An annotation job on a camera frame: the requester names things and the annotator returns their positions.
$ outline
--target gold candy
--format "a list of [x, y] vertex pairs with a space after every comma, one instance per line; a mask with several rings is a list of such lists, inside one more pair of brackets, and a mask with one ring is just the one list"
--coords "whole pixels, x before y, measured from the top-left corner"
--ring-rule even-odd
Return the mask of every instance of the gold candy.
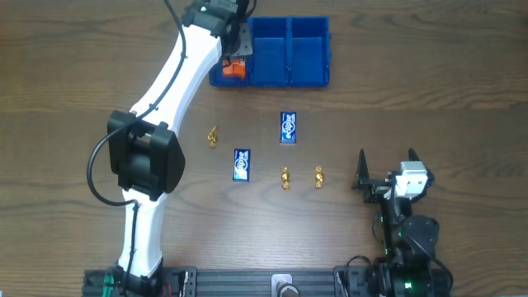
[[216, 141], [217, 141], [217, 135], [216, 132], [218, 131], [218, 126], [213, 127], [213, 130], [210, 131], [209, 135], [207, 135], [207, 139], [211, 142], [210, 147], [212, 149], [216, 148]]
[[290, 172], [288, 171], [288, 167], [284, 166], [282, 169], [282, 174], [280, 175], [280, 178], [282, 178], [282, 182], [284, 182], [284, 185], [282, 185], [282, 188], [285, 190], [290, 189]]
[[317, 189], [322, 188], [323, 182], [324, 182], [323, 169], [321, 168], [321, 165], [318, 165], [315, 167], [315, 187]]

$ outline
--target wood grain surface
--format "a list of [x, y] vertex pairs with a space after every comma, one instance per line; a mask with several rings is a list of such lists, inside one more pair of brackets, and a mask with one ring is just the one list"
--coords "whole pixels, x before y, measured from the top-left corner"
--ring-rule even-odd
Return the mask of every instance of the wood grain surface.
[[[350, 189], [357, 155], [365, 148], [371, 175], [384, 177], [414, 147], [436, 174], [414, 212], [441, 225], [436, 251], [453, 295], [528, 294], [528, 2], [266, 0], [255, 15], [329, 15], [330, 85], [202, 83], [181, 126], [187, 165], [164, 218], [166, 265], [330, 268], [381, 257], [377, 209]], [[176, 36], [158, 0], [0, 1], [3, 296], [79, 296], [83, 271], [120, 255], [125, 212], [90, 194], [87, 158]], [[298, 112], [293, 146], [277, 141], [283, 110]], [[249, 183], [232, 181], [235, 148], [252, 150]], [[106, 151], [95, 179], [121, 199]]]

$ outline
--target wooden table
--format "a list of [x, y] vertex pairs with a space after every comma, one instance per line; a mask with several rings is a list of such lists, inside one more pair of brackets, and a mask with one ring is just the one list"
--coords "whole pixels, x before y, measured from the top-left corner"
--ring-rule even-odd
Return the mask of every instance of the wooden table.
[[[329, 268], [381, 257], [376, 206], [350, 189], [357, 156], [365, 148], [382, 178], [413, 147], [436, 174], [414, 212], [441, 225], [437, 256], [455, 276], [453, 295], [526, 294], [528, 2], [266, 0], [255, 11], [320, 14], [332, 32], [329, 87], [200, 87], [179, 136], [186, 170], [165, 214], [166, 265]], [[87, 158], [111, 111], [129, 110], [156, 78], [176, 35], [158, 0], [0, 2], [4, 296], [80, 295], [83, 271], [120, 255], [125, 212], [91, 195]], [[287, 147], [284, 110], [299, 117]], [[252, 149], [249, 183], [232, 181], [234, 148]], [[104, 150], [95, 180], [119, 200], [108, 162]]]

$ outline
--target blue and white packet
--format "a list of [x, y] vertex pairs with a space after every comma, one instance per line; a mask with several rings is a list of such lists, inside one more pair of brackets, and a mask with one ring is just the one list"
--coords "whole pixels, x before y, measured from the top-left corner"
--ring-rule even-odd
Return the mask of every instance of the blue and white packet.
[[282, 111], [280, 113], [280, 143], [294, 144], [295, 128], [297, 125], [297, 113], [295, 111]]
[[234, 172], [235, 182], [249, 182], [249, 163], [251, 162], [251, 150], [236, 148], [234, 150]]

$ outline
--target blue plastic tray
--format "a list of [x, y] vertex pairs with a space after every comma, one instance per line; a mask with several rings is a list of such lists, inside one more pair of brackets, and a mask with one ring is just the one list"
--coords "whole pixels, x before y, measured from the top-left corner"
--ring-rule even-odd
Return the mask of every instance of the blue plastic tray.
[[216, 87], [324, 87], [330, 80], [327, 16], [256, 16], [248, 21], [253, 55], [246, 79], [225, 78], [222, 62], [209, 72]]

